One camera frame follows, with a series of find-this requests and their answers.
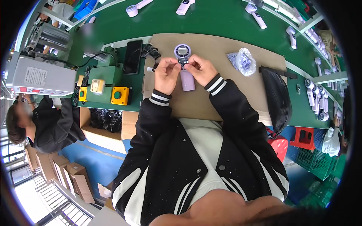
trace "green workbench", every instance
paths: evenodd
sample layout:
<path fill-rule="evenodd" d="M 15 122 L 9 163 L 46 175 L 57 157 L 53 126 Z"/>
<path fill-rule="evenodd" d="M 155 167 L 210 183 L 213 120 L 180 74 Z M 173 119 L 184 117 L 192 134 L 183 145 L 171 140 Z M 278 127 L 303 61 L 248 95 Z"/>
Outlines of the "green workbench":
<path fill-rule="evenodd" d="M 315 57 L 321 57 L 313 45 L 303 36 L 296 34 L 297 49 L 290 47 L 290 39 L 286 33 L 289 26 L 286 22 L 271 13 L 259 9 L 266 29 L 261 29 L 255 19 L 245 11 L 246 2 L 232 1 L 197 1 L 192 4 L 185 16 L 176 14 L 179 1 L 157 0 L 139 10 L 136 17 L 129 17 L 125 11 L 127 6 L 137 4 L 139 0 L 127 0 L 103 9 L 95 14 L 99 32 L 104 43 L 112 43 L 130 38 L 152 36 L 156 33 L 198 33 L 215 35 L 250 43 L 286 58 L 313 77 L 318 76 Z M 119 48 L 121 63 L 124 60 L 125 47 Z M 328 68 L 322 59 L 321 68 Z M 139 111 L 142 100 L 141 86 L 144 59 L 141 59 L 137 75 L 126 75 L 121 78 L 122 85 L 132 87 L 131 104 L 128 106 L 86 102 L 79 106 L 106 108 L 126 111 Z M 328 128 L 329 122 L 316 120 L 316 115 L 309 106 L 304 77 L 298 75 L 297 80 L 288 79 L 293 115 L 289 125 Z M 301 94 L 297 94 L 296 85 L 300 84 Z M 327 90 L 342 105 L 343 100 L 336 91 Z M 333 102 L 329 98 L 330 117 L 333 116 Z"/>

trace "black mesh bag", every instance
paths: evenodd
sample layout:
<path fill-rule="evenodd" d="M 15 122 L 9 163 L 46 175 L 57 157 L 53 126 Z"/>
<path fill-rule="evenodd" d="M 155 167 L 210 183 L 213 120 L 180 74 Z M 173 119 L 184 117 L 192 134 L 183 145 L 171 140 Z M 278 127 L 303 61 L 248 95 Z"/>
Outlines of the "black mesh bag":
<path fill-rule="evenodd" d="M 259 72 L 263 77 L 269 115 L 274 130 L 274 133 L 269 135 L 269 139 L 276 138 L 289 124 L 292 116 L 288 87 L 278 74 L 279 70 L 261 66 Z"/>

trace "smartphone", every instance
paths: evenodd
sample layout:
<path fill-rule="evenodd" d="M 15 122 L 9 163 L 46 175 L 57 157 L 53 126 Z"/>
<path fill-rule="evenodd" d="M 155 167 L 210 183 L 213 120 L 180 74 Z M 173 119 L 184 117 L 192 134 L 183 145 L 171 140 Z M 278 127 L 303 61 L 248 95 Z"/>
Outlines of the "smartphone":
<path fill-rule="evenodd" d="M 124 74 L 138 74 L 142 44 L 142 40 L 127 43 L 125 62 L 123 64 Z"/>

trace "blue plastic bin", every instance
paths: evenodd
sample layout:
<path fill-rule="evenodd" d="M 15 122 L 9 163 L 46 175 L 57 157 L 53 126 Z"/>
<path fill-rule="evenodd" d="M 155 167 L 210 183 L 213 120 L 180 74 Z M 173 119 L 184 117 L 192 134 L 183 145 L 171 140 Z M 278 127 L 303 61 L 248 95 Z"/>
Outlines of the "blue plastic bin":
<path fill-rule="evenodd" d="M 75 13 L 74 18 L 78 20 L 82 19 L 85 15 L 92 11 L 96 2 L 97 0 L 84 0 L 77 12 Z"/>

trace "black varsity jacket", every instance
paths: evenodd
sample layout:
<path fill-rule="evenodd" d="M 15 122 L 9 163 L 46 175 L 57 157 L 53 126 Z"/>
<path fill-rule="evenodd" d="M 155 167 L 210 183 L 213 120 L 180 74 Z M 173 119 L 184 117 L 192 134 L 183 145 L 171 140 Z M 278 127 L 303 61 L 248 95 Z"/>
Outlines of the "black varsity jacket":
<path fill-rule="evenodd" d="M 282 201 L 289 182 L 282 162 L 267 143 L 263 123 L 232 80 L 218 74 L 205 87 L 223 118 L 223 143 L 216 172 L 246 201 L 273 195 Z M 145 99 L 132 148 L 112 187 L 115 210 L 130 225 L 148 225 L 165 213 L 181 214 L 207 173 L 182 124 L 170 118 L 171 96 L 154 90 Z"/>

